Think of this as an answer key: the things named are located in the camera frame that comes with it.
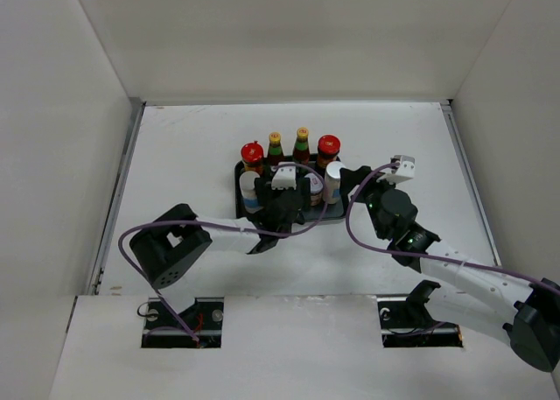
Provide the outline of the yellow cap sauce bottle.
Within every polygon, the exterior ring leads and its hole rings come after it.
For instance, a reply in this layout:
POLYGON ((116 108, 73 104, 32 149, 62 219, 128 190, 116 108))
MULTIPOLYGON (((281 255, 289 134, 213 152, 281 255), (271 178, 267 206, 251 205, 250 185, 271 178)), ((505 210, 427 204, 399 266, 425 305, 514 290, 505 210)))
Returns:
POLYGON ((307 165, 310 159, 309 149, 309 130, 306 127, 301 127, 297 130, 296 140, 293 146, 292 158, 295 162, 301 165, 307 165))
POLYGON ((279 132, 269 134, 269 147, 267 153, 268 167, 272 169, 285 160, 284 150, 282 147, 282 137, 279 132))

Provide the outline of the red lid chili jar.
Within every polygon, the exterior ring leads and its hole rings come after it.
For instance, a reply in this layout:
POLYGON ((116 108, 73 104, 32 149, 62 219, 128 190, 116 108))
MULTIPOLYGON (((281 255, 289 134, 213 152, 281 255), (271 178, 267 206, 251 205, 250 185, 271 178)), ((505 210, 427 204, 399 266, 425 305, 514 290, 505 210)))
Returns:
POLYGON ((262 146, 257 142, 249 142, 241 148, 241 161, 245 172, 256 172, 263 175, 264 152, 262 146))
POLYGON ((318 140, 318 155, 316 166, 325 169, 335 161, 340 152, 340 140, 334 135, 324 135, 318 140))

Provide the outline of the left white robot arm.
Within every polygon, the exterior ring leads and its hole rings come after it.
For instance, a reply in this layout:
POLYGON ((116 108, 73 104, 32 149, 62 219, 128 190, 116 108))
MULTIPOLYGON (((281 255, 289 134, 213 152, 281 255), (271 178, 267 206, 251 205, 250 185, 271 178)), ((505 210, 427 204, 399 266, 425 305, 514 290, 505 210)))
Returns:
POLYGON ((164 299, 166 318, 180 329, 196 319, 194 295, 186 289, 185 275, 204 255, 215 252, 259 255, 276 247, 302 224, 310 205, 310 180, 301 177, 293 188, 278 190, 265 180, 255 183, 259 202, 256 213, 234 220, 203 218, 182 203, 137 228, 129 241, 143 277, 164 299))

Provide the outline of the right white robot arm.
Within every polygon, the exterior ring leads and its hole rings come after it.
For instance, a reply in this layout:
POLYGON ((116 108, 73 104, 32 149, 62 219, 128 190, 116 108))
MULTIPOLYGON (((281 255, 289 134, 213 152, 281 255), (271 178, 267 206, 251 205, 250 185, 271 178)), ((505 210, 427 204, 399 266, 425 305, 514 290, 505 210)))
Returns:
POLYGON ((383 253, 423 275, 407 297, 408 320, 426 326, 450 322, 506 345, 545 373, 559 363, 559 286, 476 262, 417 223, 417 207, 397 184, 412 179, 414 165, 392 160, 376 169, 342 168, 340 192, 366 206, 383 253))

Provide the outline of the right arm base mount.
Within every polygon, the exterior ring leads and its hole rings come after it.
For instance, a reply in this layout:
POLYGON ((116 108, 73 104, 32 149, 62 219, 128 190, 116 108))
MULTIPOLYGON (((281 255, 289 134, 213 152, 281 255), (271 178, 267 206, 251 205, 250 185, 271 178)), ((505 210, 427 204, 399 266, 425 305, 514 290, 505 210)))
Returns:
POLYGON ((459 327, 434 320, 426 309, 429 296, 440 287, 424 280, 408 295, 377 298, 381 342, 385 348, 463 347, 459 327))

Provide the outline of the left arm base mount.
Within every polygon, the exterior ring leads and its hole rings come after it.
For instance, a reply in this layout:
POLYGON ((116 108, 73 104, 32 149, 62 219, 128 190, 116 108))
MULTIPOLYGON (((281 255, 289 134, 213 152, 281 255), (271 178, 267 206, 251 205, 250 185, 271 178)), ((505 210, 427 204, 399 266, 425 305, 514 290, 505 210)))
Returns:
POLYGON ((136 309, 143 319, 141 348, 220 348, 224 321, 224 298, 196 298, 179 316, 199 338, 194 340, 157 298, 136 309))

